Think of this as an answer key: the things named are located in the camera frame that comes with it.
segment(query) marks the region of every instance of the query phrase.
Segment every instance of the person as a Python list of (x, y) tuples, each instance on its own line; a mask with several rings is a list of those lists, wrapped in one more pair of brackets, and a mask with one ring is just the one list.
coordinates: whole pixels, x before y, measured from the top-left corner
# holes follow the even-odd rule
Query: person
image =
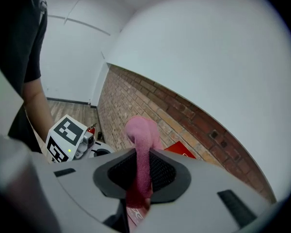
[(54, 125), (40, 79), (40, 52), (46, 28), (45, 2), (4, 0), (0, 4), (0, 69), (24, 100), (8, 135), (36, 152), (41, 149), (31, 125), (44, 142)]

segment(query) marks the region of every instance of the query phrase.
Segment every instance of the wooden floor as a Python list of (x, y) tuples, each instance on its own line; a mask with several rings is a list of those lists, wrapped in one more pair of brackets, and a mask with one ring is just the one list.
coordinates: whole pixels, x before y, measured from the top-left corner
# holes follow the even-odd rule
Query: wooden floor
[[(96, 123), (95, 127), (95, 137), (97, 138), (97, 134), (100, 131), (97, 110), (95, 108), (91, 108), (89, 105), (78, 104), (78, 103), (67, 103), (67, 102), (58, 102), (58, 101), (48, 101), (51, 114), (55, 123), (61, 119), (64, 115), (69, 115), (85, 126), (91, 126)], [(41, 151), (44, 155), (46, 155), (47, 149), (43, 140), (38, 136), (36, 132), (35, 136), (38, 140)]]

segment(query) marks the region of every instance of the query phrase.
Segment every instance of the black t-shirt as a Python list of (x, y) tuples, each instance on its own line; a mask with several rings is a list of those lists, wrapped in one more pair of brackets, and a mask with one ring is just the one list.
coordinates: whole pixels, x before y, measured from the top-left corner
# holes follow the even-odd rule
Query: black t-shirt
[[(47, 12), (41, 14), (40, 0), (9, 0), (4, 6), (11, 8), (6, 14), (0, 11), (0, 69), (22, 96), (24, 83), (41, 76), (40, 51), (47, 27)], [(16, 115), (9, 136), (21, 140), (32, 151), (41, 152), (24, 106)]]

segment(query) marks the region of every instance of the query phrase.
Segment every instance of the black sleeve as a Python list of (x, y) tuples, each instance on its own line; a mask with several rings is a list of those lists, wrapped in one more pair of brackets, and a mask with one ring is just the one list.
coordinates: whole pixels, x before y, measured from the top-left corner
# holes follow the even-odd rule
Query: black sleeve
[(31, 53), (29, 55), (28, 66), (26, 70), (24, 82), (30, 82), (41, 77), (40, 73), (40, 52), (42, 48), (42, 43), (47, 29), (48, 24), (48, 13), (47, 10), (44, 12), (40, 26), (35, 37)]

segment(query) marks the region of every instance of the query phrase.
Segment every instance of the pink fabric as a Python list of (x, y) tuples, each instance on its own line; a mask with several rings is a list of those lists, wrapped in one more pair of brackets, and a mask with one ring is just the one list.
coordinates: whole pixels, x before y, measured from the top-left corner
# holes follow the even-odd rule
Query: pink fabric
[(137, 151), (136, 178), (126, 194), (128, 207), (140, 208), (152, 195), (149, 150), (162, 149), (157, 124), (142, 116), (132, 117), (125, 125), (128, 138), (135, 144)]

